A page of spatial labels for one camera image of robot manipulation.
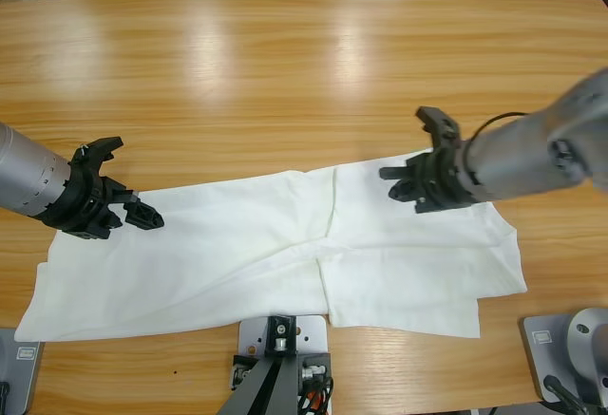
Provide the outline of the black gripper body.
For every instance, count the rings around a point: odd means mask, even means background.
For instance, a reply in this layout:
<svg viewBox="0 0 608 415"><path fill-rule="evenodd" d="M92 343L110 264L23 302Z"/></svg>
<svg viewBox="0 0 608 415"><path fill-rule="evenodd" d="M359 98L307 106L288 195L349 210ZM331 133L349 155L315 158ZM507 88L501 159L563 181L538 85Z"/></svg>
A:
<svg viewBox="0 0 608 415"><path fill-rule="evenodd" d="M72 161L63 193L40 214L40 220L82 239L108 239L112 230L104 227L106 208L134 201L137 194L116 180L101 176L102 164Z"/></svg>
<svg viewBox="0 0 608 415"><path fill-rule="evenodd" d="M461 149L460 144L438 147L407 160L406 166L415 168L414 179L424 185L427 194L425 202L413 201L416 213L460 209L478 202L458 178L456 156Z"/></svg>

